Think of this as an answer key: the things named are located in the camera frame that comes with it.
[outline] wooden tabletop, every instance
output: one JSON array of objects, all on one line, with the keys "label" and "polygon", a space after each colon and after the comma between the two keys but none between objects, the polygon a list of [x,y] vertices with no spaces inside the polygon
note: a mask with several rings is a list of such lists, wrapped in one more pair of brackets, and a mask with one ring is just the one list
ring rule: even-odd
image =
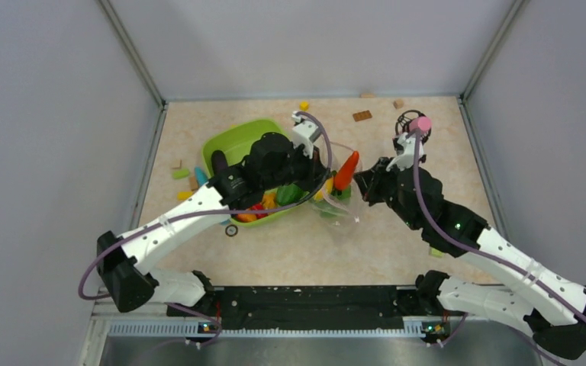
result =
[{"label": "wooden tabletop", "polygon": [[[394,156],[391,138],[402,111],[417,109],[433,122],[423,167],[443,183],[446,199],[463,204],[492,224],[491,209],[455,97],[310,99],[309,113],[326,127],[332,141],[360,152],[364,169],[378,157]],[[200,150],[210,137],[233,124],[261,117],[292,128],[291,113],[301,100],[193,101],[170,103],[140,222],[146,223],[179,204],[188,179],[175,180],[175,159],[191,171],[202,166]],[[352,115],[369,110],[372,118]],[[344,160],[347,152],[336,148]],[[444,255],[430,256],[419,231],[410,231],[384,204],[354,210],[359,223],[332,227],[305,204],[281,219],[240,227],[235,237],[214,225],[165,257],[159,268],[203,271],[215,285],[413,284],[417,275],[436,269],[477,283],[497,283],[485,273]]]}]

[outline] table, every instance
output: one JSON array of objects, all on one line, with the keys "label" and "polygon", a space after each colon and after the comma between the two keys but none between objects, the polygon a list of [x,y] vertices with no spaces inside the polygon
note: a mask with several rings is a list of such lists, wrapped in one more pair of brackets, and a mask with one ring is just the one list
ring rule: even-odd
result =
[{"label": "table", "polygon": [[[418,109],[433,121],[425,146],[423,167],[443,183],[446,199],[463,204],[492,225],[491,209],[468,141],[456,97],[309,99],[309,113],[326,127],[332,141],[360,152],[363,168],[379,156],[393,156],[394,123],[402,111]],[[140,223],[179,204],[176,194],[187,191],[188,179],[174,180],[170,165],[181,159],[193,170],[202,166],[200,149],[210,137],[233,124],[270,117],[291,128],[291,113],[300,99],[245,101],[186,101],[169,104],[150,177]],[[352,114],[370,110],[373,118],[354,122]],[[448,255],[435,258],[420,238],[384,204],[359,210],[360,223],[349,235],[318,219],[308,206],[299,207],[264,226],[240,227],[227,237],[215,225],[166,256],[158,267],[203,271],[215,285],[365,285],[413,284],[430,269],[476,283],[493,278]]]}]

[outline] green plastic tray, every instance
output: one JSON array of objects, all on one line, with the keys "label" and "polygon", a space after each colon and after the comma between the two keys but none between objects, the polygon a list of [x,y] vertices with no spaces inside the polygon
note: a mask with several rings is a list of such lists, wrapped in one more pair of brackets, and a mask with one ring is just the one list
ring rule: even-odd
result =
[{"label": "green plastic tray", "polygon": [[[258,120],[251,120],[239,126],[230,128],[229,130],[218,134],[209,139],[201,149],[203,163],[205,170],[209,177],[212,177],[212,153],[215,150],[221,150],[226,155],[228,165],[237,164],[241,162],[244,156],[250,153],[252,144],[261,139],[262,135],[267,132],[277,132],[286,135],[286,132],[275,122],[268,118]],[[243,223],[233,218],[230,219],[232,223],[238,226],[257,226],[264,223],[271,222],[278,217],[286,214],[290,210],[284,210],[276,213],[271,213],[267,217],[263,217],[252,223]]]}]

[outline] white wall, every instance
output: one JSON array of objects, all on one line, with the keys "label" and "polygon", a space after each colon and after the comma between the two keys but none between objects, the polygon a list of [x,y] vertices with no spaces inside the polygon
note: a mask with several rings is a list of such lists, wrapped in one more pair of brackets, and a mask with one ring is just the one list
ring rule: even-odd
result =
[{"label": "white wall", "polygon": [[129,222],[156,117],[95,1],[0,0],[0,365],[76,363],[79,277]]},{"label": "white wall", "polygon": [[458,94],[512,0],[113,0],[168,99]]},{"label": "white wall", "polygon": [[529,3],[471,109],[514,243],[586,284],[586,2]]}]

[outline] pink object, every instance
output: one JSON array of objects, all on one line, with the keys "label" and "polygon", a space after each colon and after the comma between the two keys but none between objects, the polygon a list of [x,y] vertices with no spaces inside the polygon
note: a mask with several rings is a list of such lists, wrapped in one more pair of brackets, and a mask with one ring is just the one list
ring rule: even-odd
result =
[{"label": "pink object", "polygon": [[412,122],[410,122],[410,132],[418,128],[422,133],[427,133],[432,126],[433,122],[428,117],[423,116],[414,118]]}]

